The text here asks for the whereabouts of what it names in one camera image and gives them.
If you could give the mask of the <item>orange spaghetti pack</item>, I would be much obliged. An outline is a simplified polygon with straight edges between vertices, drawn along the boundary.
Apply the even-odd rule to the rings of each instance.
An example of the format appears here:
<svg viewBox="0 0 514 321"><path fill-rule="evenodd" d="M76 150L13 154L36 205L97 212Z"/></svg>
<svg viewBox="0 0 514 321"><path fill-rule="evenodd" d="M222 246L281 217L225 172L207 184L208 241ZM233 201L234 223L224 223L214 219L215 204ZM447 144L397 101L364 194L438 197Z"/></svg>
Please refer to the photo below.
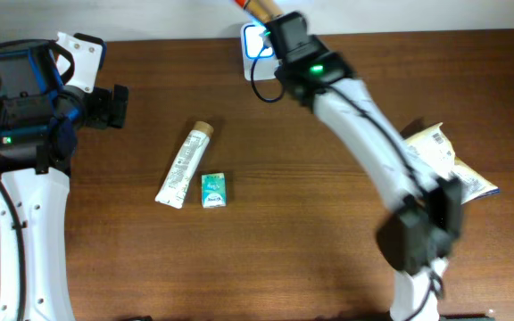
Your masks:
<svg viewBox="0 0 514 321"><path fill-rule="evenodd" d="M234 2L261 23L268 23L284 14L275 0L234 0Z"/></svg>

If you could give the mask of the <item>green tissue pack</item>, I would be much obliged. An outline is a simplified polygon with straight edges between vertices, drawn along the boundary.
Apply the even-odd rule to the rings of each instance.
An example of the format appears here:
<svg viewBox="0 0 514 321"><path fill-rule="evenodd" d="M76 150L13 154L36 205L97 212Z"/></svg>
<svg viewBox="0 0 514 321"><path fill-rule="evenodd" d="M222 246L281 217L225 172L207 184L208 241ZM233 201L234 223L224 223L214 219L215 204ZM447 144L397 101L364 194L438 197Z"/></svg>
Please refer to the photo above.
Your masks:
<svg viewBox="0 0 514 321"><path fill-rule="evenodd" d="M202 206L205 209L227 205L226 179L223 173L202 175Z"/></svg>

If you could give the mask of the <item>yellow white snack bag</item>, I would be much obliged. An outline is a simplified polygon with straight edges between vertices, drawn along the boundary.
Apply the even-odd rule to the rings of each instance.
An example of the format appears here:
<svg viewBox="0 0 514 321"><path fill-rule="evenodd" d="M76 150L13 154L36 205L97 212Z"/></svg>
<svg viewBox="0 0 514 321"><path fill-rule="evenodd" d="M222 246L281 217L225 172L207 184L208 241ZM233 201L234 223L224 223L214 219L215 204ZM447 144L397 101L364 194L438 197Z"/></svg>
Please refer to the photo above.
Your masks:
<svg viewBox="0 0 514 321"><path fill-rule="evenodd" d="M457 177L461 181L463 203L498 194L498 186L485 179L456 155L452 142L441 129L442 125L442 122L436 123L406 138L405 142L440 177Z"/></svg>

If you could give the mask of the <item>white tube gold cap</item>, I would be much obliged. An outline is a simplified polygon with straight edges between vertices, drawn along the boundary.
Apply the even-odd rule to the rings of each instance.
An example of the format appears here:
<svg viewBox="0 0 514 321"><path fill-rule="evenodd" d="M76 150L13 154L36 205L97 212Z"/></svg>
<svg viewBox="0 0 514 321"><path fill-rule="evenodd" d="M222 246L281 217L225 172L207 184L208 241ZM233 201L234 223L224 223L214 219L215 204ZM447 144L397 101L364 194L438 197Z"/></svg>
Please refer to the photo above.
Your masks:
<svg viewBox="0 0 514 321"><path fill-rule="evenodd" d="M197 121L178 150L160 191L155 196L158 203L181 209L186 199L189 184L209 145L213 127Z"/></svg>

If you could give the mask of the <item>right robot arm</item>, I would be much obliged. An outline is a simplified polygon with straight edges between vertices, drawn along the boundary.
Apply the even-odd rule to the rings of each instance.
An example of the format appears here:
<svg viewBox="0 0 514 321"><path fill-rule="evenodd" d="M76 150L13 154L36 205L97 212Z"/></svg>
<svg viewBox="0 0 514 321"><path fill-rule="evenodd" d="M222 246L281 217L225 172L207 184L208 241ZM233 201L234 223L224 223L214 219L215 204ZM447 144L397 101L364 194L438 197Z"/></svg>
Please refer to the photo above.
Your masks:
<svg viewBox="0 0 514 321"><path fill-rule="evenodd" d="M376 187L388 219L377 245L394 270L391 320L437 320L443 275L463 223L462 183L440 177L410 150L341 54L298 12L266 22L283 88L347 147Z"/></svg>

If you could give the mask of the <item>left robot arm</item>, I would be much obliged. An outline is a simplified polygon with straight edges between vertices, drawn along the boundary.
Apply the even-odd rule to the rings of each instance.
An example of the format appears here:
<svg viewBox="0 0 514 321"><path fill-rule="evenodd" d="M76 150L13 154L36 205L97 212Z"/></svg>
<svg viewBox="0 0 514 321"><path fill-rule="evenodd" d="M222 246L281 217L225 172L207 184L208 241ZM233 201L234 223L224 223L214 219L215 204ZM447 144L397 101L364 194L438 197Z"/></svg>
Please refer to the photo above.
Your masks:
<svg viewBox="0 0 514 321"><path fill-rule="evenodd" d="M65 213L82 128L124 126L129 91L96 85L106 43L0 44L0 319L71 320Z"/></svg>

